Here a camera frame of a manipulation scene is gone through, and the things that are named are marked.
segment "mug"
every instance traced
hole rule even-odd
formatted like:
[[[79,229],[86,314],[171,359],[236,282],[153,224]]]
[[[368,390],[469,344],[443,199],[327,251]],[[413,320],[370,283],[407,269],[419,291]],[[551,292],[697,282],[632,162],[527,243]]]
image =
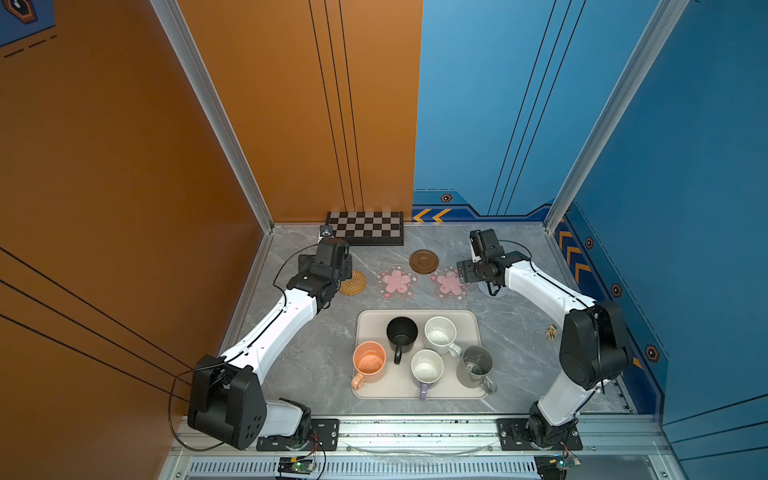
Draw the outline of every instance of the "mug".
[[[437,352],[433,350],[419,350],[411,359],[411,373],[421,388],[419,400],[427,400],[427,390],[435,384],[445,366]]]
[[[407,316],[399,316],[389,321],[386,326],[386,338],[389,340],[389,346],[395,350],[395,365],[400,365],[403,353],[411,351],[417,336],[419,328]]]
[[[456,376],[467,388],[474,389],[481,386],[488,393],[496,393],[498,386],[489,375],[492,369],[491,353],[479,345],[473,345],[464,351],[462,361],[458,363]]]
[[[429,319],[424,325],[424,336],[427,337],[426,347],[439,355],[450,353],[454,358],[462,355],[462,348],[455,344],[456,325],[444,316]]]
[[[352,379],[352,388],[360,390],[364,382],[378,382],[384,376],[386,351],[377,342],[360,343],[352,355],[357,375]]]

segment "robotic arm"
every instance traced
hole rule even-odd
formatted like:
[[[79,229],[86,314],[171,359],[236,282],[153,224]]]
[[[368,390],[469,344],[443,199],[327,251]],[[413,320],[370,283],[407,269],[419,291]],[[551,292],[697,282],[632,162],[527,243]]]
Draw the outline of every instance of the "robotic arm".
[[[549,391],[531,406],[527,425],[530,439],[538,447],[560,445],[575,428],[576,412],[598,386],[615,379],[629,365],[629,336],[621,308],[568,288],[523,253],[506,253],[493,230],[474,230],[469,240],[472,259],[457,264],[464,282],[486,282],[491,295],[504,287],[522,294],[563,332],[562,370]]]
[[[299,255],[299,273],[274,308],[235,346],[195,366],[187,413],[189,426],[238,449],[259,436],[278,435],[301,446],[310,435],[310,409],[261,391],[275,359],[294,335],[352,278],[349,245],[323,238],[315,255]]]

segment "chessboard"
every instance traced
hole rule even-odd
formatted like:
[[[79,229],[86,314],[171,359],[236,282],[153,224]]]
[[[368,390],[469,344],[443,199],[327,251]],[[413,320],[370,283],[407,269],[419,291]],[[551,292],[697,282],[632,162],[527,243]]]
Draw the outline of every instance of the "chessboard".
[[[328,212],[333,236],[349,245],[403,245],[402,212]]]

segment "beige tray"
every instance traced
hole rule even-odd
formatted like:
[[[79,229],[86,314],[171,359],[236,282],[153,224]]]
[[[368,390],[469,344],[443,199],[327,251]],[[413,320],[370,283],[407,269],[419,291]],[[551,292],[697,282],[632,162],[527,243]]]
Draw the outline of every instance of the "beige tray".
[[[395,352],[389,347],[386,338],[386,326],[397,316],[407,316],[419,328],[419,336],[410,352],[402,355],[400,365],[395,365]],[[468,310],[366,310],[357,317],[357,344],[368,342],[381,343],[386,350],[386,371],[382,379],[374,383],[363,384],[360,390],[353,390],[360,399],[417,399],[419,386],[411,374],[411,358],[424,349],[424,325],[434,316],[444,316],[456,325],[456,344],[463,349],[471,345],[480,345],[478,319]],[[456,378],[456,368],[460,359],[450,353],[442,357],[445,370],[438,382],[427,392],[427,399],[483,399],[488,395],[480,387],[468,389]]]

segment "gray marble tabletop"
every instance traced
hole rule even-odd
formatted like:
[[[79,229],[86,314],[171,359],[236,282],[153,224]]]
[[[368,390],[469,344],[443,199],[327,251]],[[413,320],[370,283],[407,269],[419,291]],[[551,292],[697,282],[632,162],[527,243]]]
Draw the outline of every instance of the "gray marble tabletop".
[[[527,413],[531,404],[547,392],[560,371],[559,339],[549,340],[551,318],[523,296],[509,291],[502,298],[482,294],[478,285],[465,302],[438,300],[429,276],[421,275],[409,300],[384,300],[379,295],[376,274],[393,264],[408,266],[411,253],[432,250],[440,257],[440,268],[455,265],[470,255],[470,230],[494,228],[499,239],[523,243],[544,271],[565,281],[564,261],[548,243],[539,223],[486,223],[482,225],[406,226],[402,247],[351,247],[354,269],[366,276],[367,287],[355,296],[337,293],[331,307],[305,325],[282,351],[263,383],[268,399],[284,397],[309,406],[320,415],[363,413]],[[276,227],[268,257],[249,311],[240,331],[248,333],[279,299],[271,285],[286,258],[298,249],[317,242],[318,227]],[[507,251],[513,250],[504,244]],[[283,269],[277,284],[296,273],[297,257]],[[470,310],[478,318],[482,345],[494,357],[493,376],[498,392],[482,400],[375,400],[359,399],[350,388],[352,354],[356,347],[356,322],[363,310]],[[621,391],[611,382],[605,394],[597,394],[584,412],[627,412]]]

